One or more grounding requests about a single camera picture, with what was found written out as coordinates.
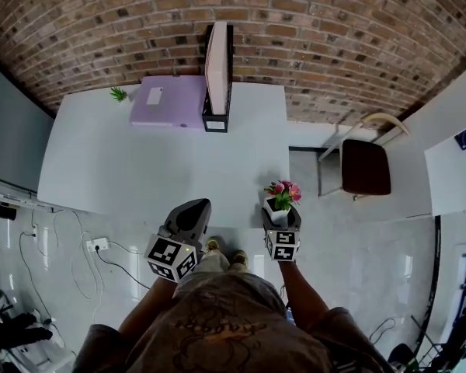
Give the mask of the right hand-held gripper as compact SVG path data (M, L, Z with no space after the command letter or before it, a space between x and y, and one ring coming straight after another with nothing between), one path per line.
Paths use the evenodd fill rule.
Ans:
M292 207L285 218L273 222L269 213L262 207L261 218L265 231L265 247L271 260L294 262L301 244L301 216L296 208Z

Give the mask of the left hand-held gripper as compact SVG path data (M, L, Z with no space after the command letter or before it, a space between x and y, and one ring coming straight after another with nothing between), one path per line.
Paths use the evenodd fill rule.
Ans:
M175 207L157 233L151 236L144 258L151 271L178 283L199 262L201 238L207 230L211 202L207 198L191 200Z

